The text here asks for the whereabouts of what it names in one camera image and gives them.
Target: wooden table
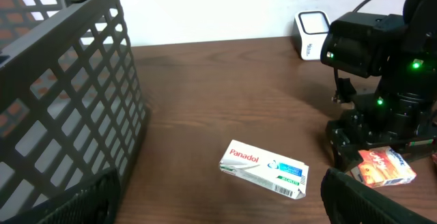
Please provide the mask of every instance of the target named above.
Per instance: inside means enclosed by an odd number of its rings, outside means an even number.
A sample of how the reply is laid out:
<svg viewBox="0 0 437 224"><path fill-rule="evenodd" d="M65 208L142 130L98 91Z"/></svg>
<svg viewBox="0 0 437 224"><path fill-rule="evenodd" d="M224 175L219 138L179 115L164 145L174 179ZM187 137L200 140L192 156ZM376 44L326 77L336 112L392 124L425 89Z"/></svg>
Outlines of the wooden table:
<svg viewBox="0 0 437 224"><path fill-rule="evenodd" d="M329 223L320 183L333 158L324 135L339 117L333 70L302 61L288 38L133 48L152 109L117 223ZM357 87L377 79L352 77ZM307 196L293 200L220 172L237 139L309 166ZM378 188L437 221L437 174L411 164L413 183Z"/></svg>

